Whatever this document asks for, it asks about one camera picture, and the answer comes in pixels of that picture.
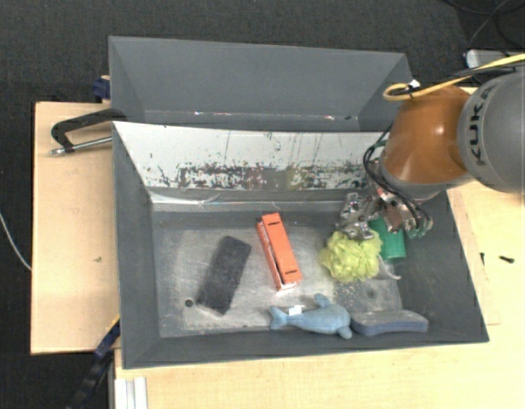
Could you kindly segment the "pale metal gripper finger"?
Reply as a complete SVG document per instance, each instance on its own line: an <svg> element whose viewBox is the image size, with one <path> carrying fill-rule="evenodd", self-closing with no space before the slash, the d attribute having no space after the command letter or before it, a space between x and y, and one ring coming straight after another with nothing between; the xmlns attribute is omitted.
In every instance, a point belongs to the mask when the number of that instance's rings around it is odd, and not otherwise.
<svg viewBox="0 0 525 409"><path fill-rule="evenodd" d="M371 203L371 194L348 193L339 211L337 227L367 227Z"/></svg>
<svg viewBox="0 0 525 409"><path fill-rule="evenodd" d="M351 222L342 227L342 232L352 240L369 240L374 238L374 232L366 222Z"/></svg>

